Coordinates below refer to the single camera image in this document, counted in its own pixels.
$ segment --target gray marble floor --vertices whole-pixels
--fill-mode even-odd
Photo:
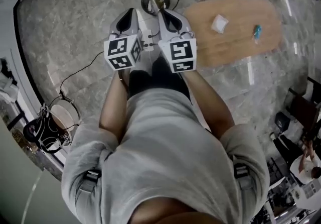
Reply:
[[[180,0],[177,11],[204,0]],[[283,41],[272,52],[217,68],[199,69],[227,102],[237,123],[251,123],[266,157],[276,154],[268,134],[284,109],[289,87],[304,91],[309,75],[321,81],[321,2],[270,0],[282,21]],[[61,81],[103,51],[109,25],[123,10],[140,9],[140,0],[23,0],[19,8],[22,45],[34,80],[47,102]],[[146,21],[152,25],[154,19]],[[74,99],[84,121],[98,119],[112,70],[103,56],[68,79],[63,90]],[[297,140],[301,126],[291,123]]]

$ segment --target strap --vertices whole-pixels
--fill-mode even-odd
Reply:
[[[98,179],[101,177],[100,170],[88,170],[85,173],[84,181],[80,186],[80,190],[84,192],[91,193],[94,190],[95,185],[98,182]]]
[[[234,177],[238,181],[242,190],[251,189],[253,181],[249,174],[249,168],[245,164],[237,163],[234,165]]]

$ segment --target wooden tabletop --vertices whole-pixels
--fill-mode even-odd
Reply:
[[[229,23],[224,33],[211,29],[214,18],[222,15]],[[197,39],[197,63],[216,67],[268,52],[281,41],[281,22],[269,0],[211,0],[191,5],[184,12]],[[258,44],[256,25],[262,27]]]

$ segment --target person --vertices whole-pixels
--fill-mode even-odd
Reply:
[[[163,57],[144,66],[116,72],[99,127],[77,129],[62,176],[69,209],[82,223],[249,223],[269,186],[253,129],[234,124],[197,71],[171,73]]]
[[[315,157],[312,141],[304,151],[288,139],[285,135],[277,138],[274,133],[270,135],[276,148],[286,161],[290,171],[299,179],[302,184],[308,184],[315,178],[321,177],[320,161]]]

